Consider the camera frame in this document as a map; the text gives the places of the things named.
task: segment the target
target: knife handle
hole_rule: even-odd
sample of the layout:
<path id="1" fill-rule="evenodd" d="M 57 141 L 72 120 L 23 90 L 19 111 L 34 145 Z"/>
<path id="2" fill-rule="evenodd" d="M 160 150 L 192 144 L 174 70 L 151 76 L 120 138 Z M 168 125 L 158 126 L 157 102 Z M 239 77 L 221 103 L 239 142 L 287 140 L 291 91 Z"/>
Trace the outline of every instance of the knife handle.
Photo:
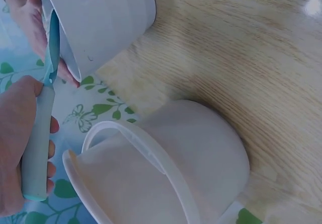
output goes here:
<path id="1" fill-rule="evenodd" d="M 43 201 L 47 198 L 47 162 L 54 97 L 52 87 L 43 87 L 37 97 L 35 123 L 22 156 L 22 194 L 28 200 Z"/>

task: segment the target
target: teal knife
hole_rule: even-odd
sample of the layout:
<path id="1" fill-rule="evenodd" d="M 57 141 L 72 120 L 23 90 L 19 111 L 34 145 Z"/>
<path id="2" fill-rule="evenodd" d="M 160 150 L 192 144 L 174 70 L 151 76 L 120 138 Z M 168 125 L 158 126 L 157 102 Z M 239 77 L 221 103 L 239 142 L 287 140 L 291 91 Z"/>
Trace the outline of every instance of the teal knife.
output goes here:
<path id="1" fill-rule="evenodd" d="M 22 194 L 25 199 L 47 198 L 47 161 L 51 111 L 55 98 L 53 83 L 57 77 L 60 56 L 59 19 L 55 10 L 50 15 L 48 44 L 45 54 L 44 87 L 37 97 L 35 123 L 22 156 Z"/>

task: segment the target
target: wood grain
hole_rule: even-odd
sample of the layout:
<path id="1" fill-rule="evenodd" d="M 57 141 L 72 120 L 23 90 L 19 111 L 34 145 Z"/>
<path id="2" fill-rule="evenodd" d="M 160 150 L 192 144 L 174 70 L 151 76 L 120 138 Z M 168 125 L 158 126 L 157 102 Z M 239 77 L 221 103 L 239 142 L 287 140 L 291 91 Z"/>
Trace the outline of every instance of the wood grain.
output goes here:
<path id="1" fill-rule="evenodd" d="M 98 71 L 139 114 L 217 109 L 251 160 L 239 199 L 267 223 L 322 223 L 320 0 L 156 0 L 151 29 Z"/>

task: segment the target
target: hand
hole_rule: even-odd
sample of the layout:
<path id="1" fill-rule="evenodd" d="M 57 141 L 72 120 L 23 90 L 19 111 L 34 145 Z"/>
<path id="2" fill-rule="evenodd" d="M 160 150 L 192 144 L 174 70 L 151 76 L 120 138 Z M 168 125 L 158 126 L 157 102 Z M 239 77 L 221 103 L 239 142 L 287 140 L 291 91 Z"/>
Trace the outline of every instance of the hand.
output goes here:
<path id="1" fill-rule="evenodd" d="M 41 0 L 26 0 L 24 4 L 18 6 L 15 4 L 15 7 L 10 8 L 10 13 L 12 18 L 26 34 L 34 52 L 44 60 L 47 38 L 42 22 Z M 74 86 L 79 87 L 79 82 L 71 75 L 62 58 L 60 58 L 58 65 L 58 76 Z"/>
<path id="2" fill-rule="evenodd" d="M 42 87 L 41 82 L 27 76 L 0 95 L 0 216 L 20 211 L 25 203 L 21 193 L 20 161 L 35 121 L 36 97 Z M 58 130 L 58 122 L 52 117 L 50 132 Z M 48 158 L 54 153 L 55 145 L 50 141 Z M 53 177 L 55 172 L 55 166 L 48 162 L 47 177 Z M 54 183 L 48 179 L 47 193 L 53 187 Z"/>

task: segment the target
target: white pot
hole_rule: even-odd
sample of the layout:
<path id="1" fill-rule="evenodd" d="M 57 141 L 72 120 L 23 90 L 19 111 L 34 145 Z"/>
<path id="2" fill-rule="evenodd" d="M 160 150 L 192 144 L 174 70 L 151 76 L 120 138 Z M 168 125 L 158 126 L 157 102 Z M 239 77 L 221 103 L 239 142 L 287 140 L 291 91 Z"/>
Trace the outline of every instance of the white pot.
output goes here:
<path id="1" fill-rule="evenodd" d="M 90 148 L 104 128 L 121 134 Z M 66 151 L 63 162 L 100 224 L 214 224 L 249 178 L 236 132 L 191 101 L 168 103 L 136 124 L 100 122 L 82 153 Z"/>
<path id="2" fill-rule="evenodd" d="M 54 8 L 60 50 L 81 81 L 142 35 L 155 20 L 155 0 L 42 0 L 45 18 Z"/>

